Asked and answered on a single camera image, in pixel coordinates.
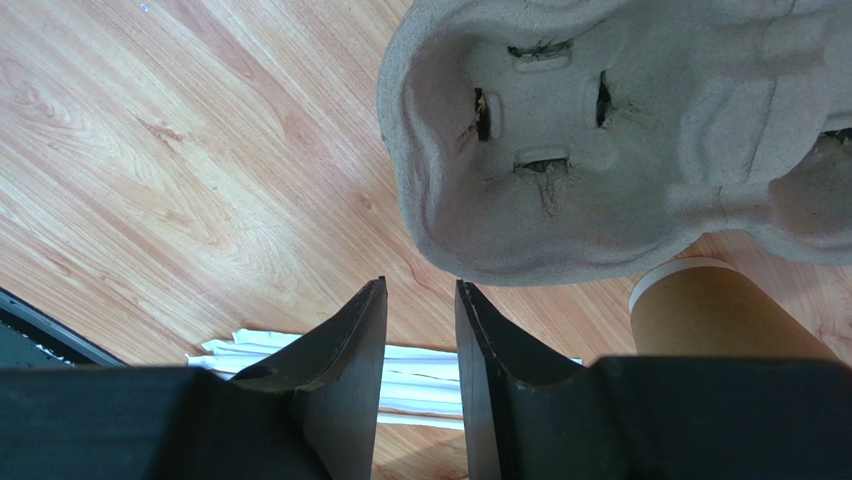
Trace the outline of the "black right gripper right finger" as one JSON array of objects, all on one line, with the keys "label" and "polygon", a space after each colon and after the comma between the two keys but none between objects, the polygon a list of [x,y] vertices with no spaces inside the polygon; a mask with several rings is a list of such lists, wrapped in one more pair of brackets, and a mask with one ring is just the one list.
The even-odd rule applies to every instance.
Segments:
[{"label": "black right gripper right finger", "polygon": [[473,479],[847,479],[851,371],[830,361],[602,357],[583,366],[455,295]]}]

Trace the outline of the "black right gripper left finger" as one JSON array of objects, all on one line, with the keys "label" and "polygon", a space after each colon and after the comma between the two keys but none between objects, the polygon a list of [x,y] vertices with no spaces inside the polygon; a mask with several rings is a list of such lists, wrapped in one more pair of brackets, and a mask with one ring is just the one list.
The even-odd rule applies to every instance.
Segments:
[{"label": "black right gripper left finger", "polygon": [[224,379],[199,367],[5,370],[5,479],[367,479],[384,278]]}]

